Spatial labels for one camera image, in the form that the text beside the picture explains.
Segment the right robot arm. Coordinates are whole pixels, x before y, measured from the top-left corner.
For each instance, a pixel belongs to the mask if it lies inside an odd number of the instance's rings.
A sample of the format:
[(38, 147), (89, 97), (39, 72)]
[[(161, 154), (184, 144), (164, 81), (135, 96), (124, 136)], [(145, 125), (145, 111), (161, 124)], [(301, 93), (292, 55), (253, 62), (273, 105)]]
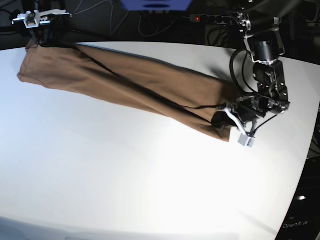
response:
[(44, 0), (35, 1), (25, 12), (15, 10), (9, 19), (22, 37), (28, 37), (42, 47), (52, 47), (68, 33), (73, 14), (66, 9), (45, 9), (44, 6)]

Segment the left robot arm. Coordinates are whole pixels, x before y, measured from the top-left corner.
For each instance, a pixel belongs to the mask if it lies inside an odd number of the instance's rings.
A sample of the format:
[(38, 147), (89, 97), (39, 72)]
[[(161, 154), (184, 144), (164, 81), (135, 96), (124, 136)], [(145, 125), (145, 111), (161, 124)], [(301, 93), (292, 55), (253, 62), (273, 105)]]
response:
[[(285, 54), (280, 24), (282, 17), (297, 4), (297, 0), (230, 0), (218, 8), (241, 31), (244, 48), (236, 50), (229, 61), (230, 76), (241, 97), (217, 108), (211, 121), (214, 127), (240, 127), (268, 113), (279, 115), (289, 109), (284, 67), (280, 61)], [(253, 62), (257, 90), (245, 91), (236, 77), (234, 63), (242, 52)]]

